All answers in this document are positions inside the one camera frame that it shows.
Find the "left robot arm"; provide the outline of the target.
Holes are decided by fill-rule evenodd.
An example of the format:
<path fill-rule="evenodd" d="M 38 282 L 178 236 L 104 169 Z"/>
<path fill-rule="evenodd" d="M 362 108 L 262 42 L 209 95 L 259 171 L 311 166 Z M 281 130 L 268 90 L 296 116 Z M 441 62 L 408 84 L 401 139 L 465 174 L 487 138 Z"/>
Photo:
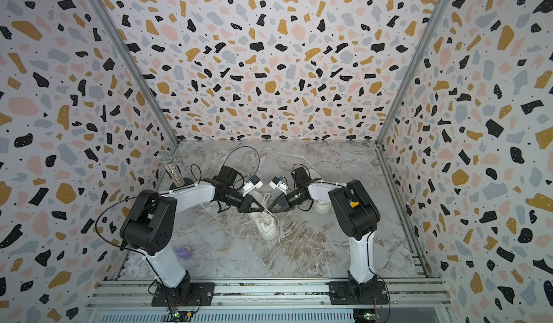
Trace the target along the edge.
<path fill-rule="evenodd" d="M 120 236 L 132 250 L 146 257 L 164 287 L 178 288 L 187 282 L 187 271 L 171 247 L 177 214 L 213 201 L 242 214 L 263 212 L 262 204 L 250 194 L 263 186 L 262 181 L 257 175 L 251 175 L 241 189 L 235 189 L 236 176 L 235 170 L 223 166 L 212 179 L 166 193 L 144 190 L 135 199 Z"/>

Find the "white sneaker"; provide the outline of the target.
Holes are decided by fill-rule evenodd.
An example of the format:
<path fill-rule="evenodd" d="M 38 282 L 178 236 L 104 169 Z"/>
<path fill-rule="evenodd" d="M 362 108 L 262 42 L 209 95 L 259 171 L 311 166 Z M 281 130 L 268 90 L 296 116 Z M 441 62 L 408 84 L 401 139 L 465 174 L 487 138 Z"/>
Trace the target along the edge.
<path fill-rule="evenodd" d="M 267 241 L 278 238 L 279 228 L 277 226 L 277 218 L 268 210 L 271 194 L 262 194 L 257 190 L 252 190 L 249 194 L 264 208 L 261 212 L 248 213 L 252 222 L 255 223 L 259 234 Z"/>
<path fill-rule="evenodd" d="M 330 202 L 324 200 L 314 200 L 313 208 L 318 214 L 326 214 L 331 210 L 332 205 Z"/>

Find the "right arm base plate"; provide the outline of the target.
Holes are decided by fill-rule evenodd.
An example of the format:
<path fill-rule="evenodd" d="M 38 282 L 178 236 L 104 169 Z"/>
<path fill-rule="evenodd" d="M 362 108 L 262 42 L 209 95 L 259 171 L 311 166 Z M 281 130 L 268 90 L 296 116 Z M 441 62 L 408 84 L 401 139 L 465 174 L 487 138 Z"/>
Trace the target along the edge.
<path fill-rule="evenodd" d="M 390 303 L 383 281 L 371 280 L 363 284 L 356 281 L 332 281 L 328 284 L 332 305 L 370 305 Z"/>

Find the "aluminium corner post left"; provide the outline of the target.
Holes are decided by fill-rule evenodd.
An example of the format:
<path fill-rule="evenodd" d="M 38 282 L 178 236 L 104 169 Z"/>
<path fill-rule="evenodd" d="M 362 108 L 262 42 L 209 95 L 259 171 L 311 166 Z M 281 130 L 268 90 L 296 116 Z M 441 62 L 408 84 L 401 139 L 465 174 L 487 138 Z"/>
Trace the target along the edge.
<path fill-rule="evenodd" d="M 129 50 L 125 33 L 120 30 L 119 23 L 114 20 L 112 16 L 115 14 L 115 6 L 112 5 L 109 0 L 86 0 L 92 7 L 92 10 L 96 16 L 96 19 L 102 25 L 109 40 L 111 40 L 113 49 L 118 53 L 125 68 L 130 73 L 131 78 L 137 83 L 139 90 L 141 91 L 145 101 L 149 105 L 153 115 L 160 124 L 161 130 L 165 137 L 173 144 L 174 147 L 179 145 L 179 140 L 175 136 L 173 129 L 166 117 L 166 114 L 162 111 L 158 100 L 156 99 L 155 92 L 152 91 L 151 86 L 147 83 L 147 78 L 152 78 L 153 75 L 148 73 L 144 75 L 141 72 L 139 63 Z"/>

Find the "aluminium corner post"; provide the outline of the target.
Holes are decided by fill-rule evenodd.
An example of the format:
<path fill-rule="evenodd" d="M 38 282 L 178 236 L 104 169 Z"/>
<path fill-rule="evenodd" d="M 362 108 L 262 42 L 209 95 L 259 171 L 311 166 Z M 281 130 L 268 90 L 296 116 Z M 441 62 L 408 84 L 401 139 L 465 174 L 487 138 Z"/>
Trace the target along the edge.
<path fill-rule="evenodd" d="M 141 72 L 139 63 L 129 50 L 125 33 L 120 30 L 119 23 L 114 20 L 112 16 L 115 14 L 115 6 L 112 5 L 109 0 L 86 0 L 92 7 L 92 10 L 96 16 L 96 19 L 102 25 L 109 40 L 111 40 L 113 49 L 118 53 L 125 68 L 130 73 L 131 78 L 137 83 L 139 90 L 141 91 L 145 101 L 149 105 L 153 115 L 160 124 L 161 130 L 165 137 L 173 144 L 174 147 L 179 145 L 179 140 L 175 136 L 173 129 L 166 117 L 166 114 L 162 111 L 158 100 L 156 99 L 155 92 L 152 91 L 151 86 L 147 83 L 147 78 L 152 78 L 153 75 L 148 73 L 144 75 Z"/>
<path fill-rule="evenodd" d="M 416 51 L 411 59 L 411 62 L 408 66 L 406 74 L 400 84 L 397 95 L 390 107 L 389 113 L 386 116 L 385 122 L 382 126 L 381 132 L 379 133 L 375 144 L 380 147 L 384 144 L 386 139 L 386 134 L 391 130 L 396 113 L 400 110 L 400 104 L 406 97 L 408 89 L 411 86 L 411 83 L 416 75 L 417 69 L 420 63 L 423 60 L 423 57 L 426 51 L 429 49 L 431 40 L 433 39 L 433 34 L 436 30 L 436 27 L 439 24 L 439 21 L 442 19 L 442 16 L 446 10 L 447 4 L 450 0 L 437 0 L 436 6 L 433 9 L 433 13 L 429 19 L 428 25 L 424 29 L 421 40 L 416 47 Z"/>

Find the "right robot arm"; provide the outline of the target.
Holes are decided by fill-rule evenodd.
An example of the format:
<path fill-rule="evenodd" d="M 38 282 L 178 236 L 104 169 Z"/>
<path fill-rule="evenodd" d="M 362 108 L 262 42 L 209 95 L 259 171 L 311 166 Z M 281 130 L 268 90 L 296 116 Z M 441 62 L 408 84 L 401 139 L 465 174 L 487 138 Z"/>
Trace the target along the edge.
<path fill-rule="evenodd" d="M 270 212 L 290 211 L 306 201 L 322 214 L 333 210 L 341 231 L 349 238 L 351 256 L 348 272 L 349 292 L 363 296 L 381 284 L 373 267 L 374 237 L 381 220 L 380 212 L 359 180 L 331 183 L 312 178 L 304 167 L 292 170 L 294 188 L 281 194 L 269 206 Z"/>

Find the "aluminium front rail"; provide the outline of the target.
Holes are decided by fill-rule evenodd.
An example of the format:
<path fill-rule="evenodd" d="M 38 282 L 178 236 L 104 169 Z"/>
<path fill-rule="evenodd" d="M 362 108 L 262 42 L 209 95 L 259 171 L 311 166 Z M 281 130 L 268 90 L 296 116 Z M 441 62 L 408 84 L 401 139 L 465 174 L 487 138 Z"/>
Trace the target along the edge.
<path fill-rule="evenodd" d="M 196 309 L 326 309 L 332 306 L 331 279 L 209 279 L 214 288 L 202 299 L 194 294 L 186 308 Z M 367 304 L 352 302 L 348 308 L 377 309 L 387 313 L 396 308 L 452 307 L 449 294 L 437 278 L 388 278 L 381 294 L 389 299 L 370 299 Z M 154 286 L 150 279 L 102 281 L 85 310 L 121 309 L 153 311 Z"/>

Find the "aluminium corner post right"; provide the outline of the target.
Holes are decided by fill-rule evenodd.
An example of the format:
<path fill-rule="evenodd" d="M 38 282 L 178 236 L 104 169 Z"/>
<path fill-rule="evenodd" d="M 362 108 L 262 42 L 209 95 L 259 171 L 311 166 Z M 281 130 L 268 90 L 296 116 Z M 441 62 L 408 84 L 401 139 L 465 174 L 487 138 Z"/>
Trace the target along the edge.
<path fill-rule="evenodd" d="M 386 134 L 391 130 L 396 113 L 400 110 L 400 104 L 406 97 L 408 89 L 411 86 L 411 83 L 416 75 L 417 69 L 420 63 L 423 60 L 423 57 L 426 51 L 429 49 L 431 40 L 433 39 L 433 34 L 436 30 L 436 27 L 439 24 L 439 21 L 442 19 L 442 16 L 446 10 L 447 4 L 450 0 L 437 0 L 436 6 L 433 9 L 433 13 L 429 19 L 428 25 L 424 29 L 421 40 L 416 47 L 416 51 L 411 59 L 411 62 L 408 66 L 406 74 L 400 84 L 397 95 L 390 107 L 389 113 L 386 116 L 385 122 L 382 126 L 381 132 L 379 133 L 375 144 L 380 147 L 384 144 L 386 139 Z"/>

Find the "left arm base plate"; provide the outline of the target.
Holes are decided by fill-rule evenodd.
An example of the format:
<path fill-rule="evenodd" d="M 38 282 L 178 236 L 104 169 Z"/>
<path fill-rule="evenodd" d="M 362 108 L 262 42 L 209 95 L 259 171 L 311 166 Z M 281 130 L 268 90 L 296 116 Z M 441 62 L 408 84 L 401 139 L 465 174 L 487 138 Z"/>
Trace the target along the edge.
<path fill-rule="evenodd" d="M 209 307 L 215 293 L 213 282 L 185 282 L 176 288 L 156 284 L 152 307 Z"/>

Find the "purple small object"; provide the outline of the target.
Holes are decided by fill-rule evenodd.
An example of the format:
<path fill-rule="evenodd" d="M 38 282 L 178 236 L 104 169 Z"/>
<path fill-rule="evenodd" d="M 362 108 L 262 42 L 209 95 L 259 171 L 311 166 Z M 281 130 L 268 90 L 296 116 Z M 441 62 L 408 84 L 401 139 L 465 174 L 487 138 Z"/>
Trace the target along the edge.
<path fill-rule="evenodd" d="M 177 258 L 182 259 L 183 261 L 186 261 L 190 259 L 193 256 L 192 249 L 186 246 L 174 246 L 173 247 L 174 253 L 176 254 Z"/>

